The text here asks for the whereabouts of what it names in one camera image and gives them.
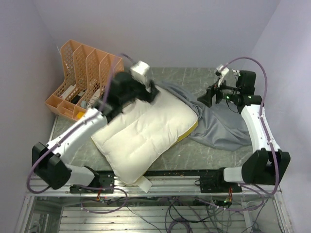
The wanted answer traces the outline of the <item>cream yellow pillow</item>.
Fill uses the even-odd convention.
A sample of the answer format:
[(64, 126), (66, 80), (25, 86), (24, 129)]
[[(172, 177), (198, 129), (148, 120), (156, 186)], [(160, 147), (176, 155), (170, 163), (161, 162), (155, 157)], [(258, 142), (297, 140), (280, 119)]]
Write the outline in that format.
[(159, 87), (152, 103), (136, 100), (91, 138), (124, 184), (148, 192), (144, 173), (171, 146), (198, 126), (197, 114), (178, 97)]

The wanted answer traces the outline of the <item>grey pillowcase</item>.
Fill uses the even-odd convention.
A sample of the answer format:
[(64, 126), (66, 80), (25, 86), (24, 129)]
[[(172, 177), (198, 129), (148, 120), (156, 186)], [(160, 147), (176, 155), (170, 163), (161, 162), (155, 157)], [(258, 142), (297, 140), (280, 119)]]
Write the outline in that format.
[(251, 145), (251, 138), (242, 116), (229, 110), (223, 102), (208, 108), (181, 86), (167, 81), (156, 83), (191, 108), (198, 116), (198, 126), (189, 138), (202, 145), (220, 150), (235, 151)]

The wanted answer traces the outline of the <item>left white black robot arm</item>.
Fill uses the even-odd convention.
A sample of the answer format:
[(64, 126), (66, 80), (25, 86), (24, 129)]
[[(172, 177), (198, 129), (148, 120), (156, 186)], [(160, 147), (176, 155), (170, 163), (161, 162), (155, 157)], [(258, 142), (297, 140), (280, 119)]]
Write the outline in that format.
[(103, 97), (97, 99), (78, 121), (47, 144), (38, 142), (33, 146), (29, 174), (36, 174), (48, 185), (45, 191), (57, 190), (66, 184), (76, 185), (89, 193), (103, 189), (97, 171), (87, 166), (72, 166), (69, 157), (88, 138), (123, 113), (127, 104), (135, 100), (152, 103), (158, 93), (154, 81), (142, 83), (129, 72), (117, 72), (108, 79)]

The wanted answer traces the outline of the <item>white red box in organizer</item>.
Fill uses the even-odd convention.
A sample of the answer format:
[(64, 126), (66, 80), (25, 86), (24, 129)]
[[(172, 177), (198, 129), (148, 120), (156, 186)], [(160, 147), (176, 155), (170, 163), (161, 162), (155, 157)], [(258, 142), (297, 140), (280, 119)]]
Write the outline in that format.
[(60, 98), (65, 99), (73, 99), (76, 96), (77, 93), (76, 85), (70, 85), (61, 95)]

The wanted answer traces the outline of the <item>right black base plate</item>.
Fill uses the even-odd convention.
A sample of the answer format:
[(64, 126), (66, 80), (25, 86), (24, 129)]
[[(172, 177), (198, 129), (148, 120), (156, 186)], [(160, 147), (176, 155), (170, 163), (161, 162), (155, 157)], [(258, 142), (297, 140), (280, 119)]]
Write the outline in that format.
[(228, 183), (222, 179), (212, 177), (200, 177), (194, 182), (194, 184), (200, 187), (201, 193), (233, 193), (242, 192), (242, 188), (237, 183)]

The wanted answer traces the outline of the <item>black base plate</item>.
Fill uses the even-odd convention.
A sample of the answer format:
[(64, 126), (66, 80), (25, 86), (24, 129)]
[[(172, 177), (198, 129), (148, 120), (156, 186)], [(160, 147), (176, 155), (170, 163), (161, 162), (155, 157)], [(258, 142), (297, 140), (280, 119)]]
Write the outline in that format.
[(200, 187), (201, 193), (233, 193), (242, 192), (242, 188), (237, 183), (228, 183), (222, 179), (212, 177), (200, 177), (194, 182), (194, 184)]
[(113, 193), (114, 183), (115, 180), (113, 176), (100, 176), (98, 180), (92, 182), (88, 186), (83, 186), (81, 184), (71, 185), (69, 192), (71, 194), (89, 194), (101, 191), (104, 194), (111, 194)]

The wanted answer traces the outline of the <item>orange plastic file organizer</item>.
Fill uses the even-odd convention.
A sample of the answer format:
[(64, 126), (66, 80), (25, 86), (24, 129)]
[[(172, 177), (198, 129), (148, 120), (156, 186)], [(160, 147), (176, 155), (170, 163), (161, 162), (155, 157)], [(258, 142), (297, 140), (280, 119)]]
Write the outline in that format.
[[(124, 64), (120, 56), (75, 40), (67, 41), (61, 47), (60, 54), (64, 81), (45, 104), (53, 113), (75, 120), (78, 112), (86, 112), (104, 93), (110, 72), (124, 71)], [(71, 100), (61, 99), (60, 95), (70, 85), (76, 85), (76, 96)]]

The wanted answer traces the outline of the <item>aluminium mounting rail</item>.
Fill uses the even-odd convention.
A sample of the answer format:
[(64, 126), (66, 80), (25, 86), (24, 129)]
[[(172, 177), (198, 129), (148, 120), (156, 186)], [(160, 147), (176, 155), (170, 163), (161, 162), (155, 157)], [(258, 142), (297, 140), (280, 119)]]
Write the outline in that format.
[[(221, 196), (228, 194), (228, 191), (221, 191), (218, 193), (201, 193), (200, 187), (195, 185), (195, 181), (198, 180), (198, 176), (173, 176), (173, 177), (147, 177), (147, 179), (152, 183), (152, 187), (149, 189), (148, 193), (144, 192), (137, 185), (126, 185), (118, 177), (114, 177), (114, 187), (124, 190), (129, 197), (138, 196), (204, 196), (204, 195), (216, 195)], [(42, 190), (47, 186), (47, 184), (38, 177), (32, 177), (30, 181), (31, 188), (34, 190)], [(265, 195), (261, 190), (257, 189), (255, 186), (250, 185), (248, 189), (242, 187), (242, 192), (233, 193), (234, 196), (243, 195)], [(58, 190), (48, 189), (41, 194), (33, 194), (26, 189), (27, 196), (47, 196), (47, 197), (95, 197), (97, 193), (82, 193), (73, 194), (69, 191), (70, 185), (65, 185)], [(102, 194), (103, 196), (113, 196), (121, 197), (124, 193), (119, 190), (114, 190), (110, 194)]]

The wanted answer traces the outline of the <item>yellow item in organizer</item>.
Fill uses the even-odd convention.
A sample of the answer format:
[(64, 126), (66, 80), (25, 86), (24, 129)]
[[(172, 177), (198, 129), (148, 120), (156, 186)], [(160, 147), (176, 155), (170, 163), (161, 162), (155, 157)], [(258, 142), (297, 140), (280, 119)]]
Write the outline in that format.
[(85, 112), (78, 112), (78, 113), (75, 115), (74, 119), (75, 119), (75, 120), (79, 120), (79, 119), (81, 119), (81, 118), (84, 116), (84, 114), (85, 114)]

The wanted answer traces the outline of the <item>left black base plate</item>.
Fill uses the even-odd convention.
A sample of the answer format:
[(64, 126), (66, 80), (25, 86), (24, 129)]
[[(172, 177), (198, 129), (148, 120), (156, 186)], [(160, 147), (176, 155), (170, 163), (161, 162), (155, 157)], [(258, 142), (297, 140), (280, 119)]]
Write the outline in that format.
[(114, 183), (115, 180), (113, 176), (100, 176), (98, 180), (92, 182), (88, 186), (83, 186), (81, 184), (71, 185), (69, 192), (71, 194), (89, 194), (101, 191), (104, 194), (111, 194), (113, 193)]

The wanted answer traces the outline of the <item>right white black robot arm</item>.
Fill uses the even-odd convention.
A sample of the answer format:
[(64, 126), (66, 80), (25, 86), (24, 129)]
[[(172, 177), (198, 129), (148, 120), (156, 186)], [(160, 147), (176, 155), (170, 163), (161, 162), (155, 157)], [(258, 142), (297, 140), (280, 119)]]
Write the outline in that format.
[(291, 160), (273, 138), (265, 117), (262, 97), (255, 95), (256, 74), (247, 70), (235, 70), (236, 84), (228, 86), (224, 80), (228, 68), (218, 67), (218, 80), (207, 88), (198, 101), (211, 107), (222, 100), (233, 103), (246, 123), (253, 154), (240, 167), (223, 168), (223, 175), (214, 180), (215, 188), (225, 192), (231, 183), (278, 186)]

